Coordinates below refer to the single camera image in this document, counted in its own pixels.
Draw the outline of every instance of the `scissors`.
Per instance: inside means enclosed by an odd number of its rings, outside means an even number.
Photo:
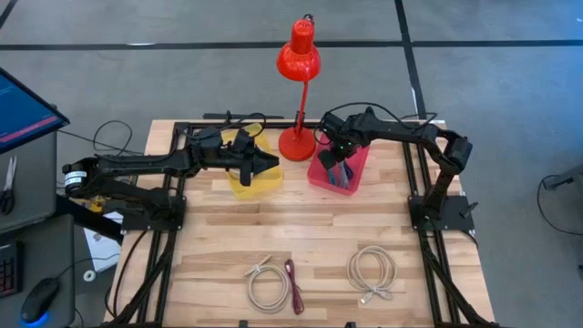
[[[14,160],[13,158],[10,158],[8,171],[6,173],[6,184],[4,185],[2,194],[0,194],[0,212],[2,212],[4,215],[10,214],[12,209],[15,207],[15,191],[12,186],[15,181],[17,161],[17,157],[14,157]]]

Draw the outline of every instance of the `white paper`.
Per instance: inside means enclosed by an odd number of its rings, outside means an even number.
[[[121,223],[124,219],[124,217],[116,211],[105,214],[104,217],[117,223]],[[95,231],[85,229],[85,237],[87,239],[87,245],[89,245],[91,257],[94,259],[106,259],[113,254],[119,254],[121,252],[121,246],[119,246],[117,242],[104,237]],[[96,272],[102,272],[105,269],[116,265],[118,260],[119,256],[113,256],[109,260],[93,260],[93,266],[95,267]]]

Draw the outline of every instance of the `beige cable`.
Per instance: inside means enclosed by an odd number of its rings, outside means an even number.
[[[360,259],[363,255],[370,254],[379,262],[380,277],[376,284],[367,282],[361,274]],[[389,266],[393,267],[393,275],[389,278]],[[387,251],[379,246],[368,246],[355,253],[346,266],[346,276],[348,282],[357,290],[364,292],[360,302],[367,304],[375,294],[385,300],[392,300],[393,296],[389,292],[397,276],[397,265]]]
[[[271,255],[268,255],[259,264],[253,265],[249,271],[243,273],[243,277],[249,277],[247,280],[247,300],[255,310],[262,313],[278,313],[283,309],[290,296],[290,278],[275,265],[265,264],[270,258]],[[282,288],[277,300],[261,304],[255,299],[255,295],[253,295],[253,284],[260,274],[267,271],[275,272],[279,276],[282,282]]]

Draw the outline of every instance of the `computer mouse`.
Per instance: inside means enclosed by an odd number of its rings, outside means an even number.
[[[22,304],[20,319],[25,323],[35,323],[40,319],[55,299],[58,286],[58,278],[45,278],[38,282]]]

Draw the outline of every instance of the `yellow plastic bin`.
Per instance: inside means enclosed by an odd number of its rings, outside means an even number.
[[[249,124],[244,128],[251,136],[256,135],[261,131],[261,124],[253,123]],[[228,141],[233,141],[237,136],[237,130],[224,132],[222,134],[222,139],[225,143]],[[268,152],[272,155],[273,150],[271,150],[270,143],[267,141],[265,134],[261,133],[259,136],[255,137],[255,146],[259,147],[261,150]],[[251,198],[259,193],[267,190],[272,190],[279,185],[283,180],[283,171],[280,166],[268,169],[251,179],[251,185],[249,187],[242,186],[239,181],[239,172],[237,170],[231,169],[227,172],[227,179],[229,179],[230,187],[233,189],[235,195],[242,199]]]

